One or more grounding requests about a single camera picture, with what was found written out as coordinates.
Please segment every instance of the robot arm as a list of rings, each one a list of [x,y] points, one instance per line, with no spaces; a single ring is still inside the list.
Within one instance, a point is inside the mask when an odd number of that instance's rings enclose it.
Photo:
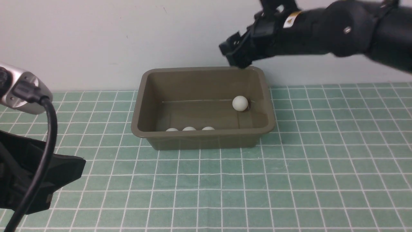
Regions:
[[[260,0],[263,10],[243,35],[220,44],[231,66],[277,55],[363,54],[412,73],[412,8],[398,0],[338,0],[327,8],[300,10],[295,0]]]

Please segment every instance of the green cutting mat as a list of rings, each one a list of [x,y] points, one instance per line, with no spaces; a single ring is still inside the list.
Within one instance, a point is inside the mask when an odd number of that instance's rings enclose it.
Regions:
[[[55,93],[57,152],[88,162],[19,231],[412,231],[409,83],[271,92],[257,147],[168,152],[131,134],[136,91]],[[45,115],[0,110],[0,130],[45,138]]]

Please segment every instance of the warning label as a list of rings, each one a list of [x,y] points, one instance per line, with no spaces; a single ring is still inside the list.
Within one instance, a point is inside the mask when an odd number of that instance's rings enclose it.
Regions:
[[[295,23],[296,17],[301,13],[301,11],[298,12],[293,12],[289,15],[289,17],[286,19],[285,24],[283,25],[283,28],[290,28],[293,26]]]

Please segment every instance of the plastic bin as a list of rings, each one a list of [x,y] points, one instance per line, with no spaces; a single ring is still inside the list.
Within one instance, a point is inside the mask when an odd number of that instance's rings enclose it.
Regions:
[[[239,95],[249,99],[249,110],[233,109]],[[182,131],[188,126],[197,130]],[[206,126],[215,130],[202,130]],[[142,77],[131,123],[132,133],[156,150],[254,147],[274,127],[265,75],[255,67],[150,70]]]

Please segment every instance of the black cable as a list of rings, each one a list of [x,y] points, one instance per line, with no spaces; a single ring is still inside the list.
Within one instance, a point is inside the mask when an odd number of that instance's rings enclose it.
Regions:
[[[46,174],[49,169],[49,164],[52,159],[54,148],[56,146],[57,139],[57,116],[54,106],[48,97],[40,98],[40,105],[42,105],[47,114],[48,122],[48,133],[46,146],[44,148],[42,159],[40,160],[39,167],[33,177],[32,183],[30,184],[26,194],[24,195],[19,206],[15,210],[12,218],[6,226],[4,232],[14,232],[17,229],[20,221],[26,214],[28,208],[30,207],[34,197],[36,196]]]

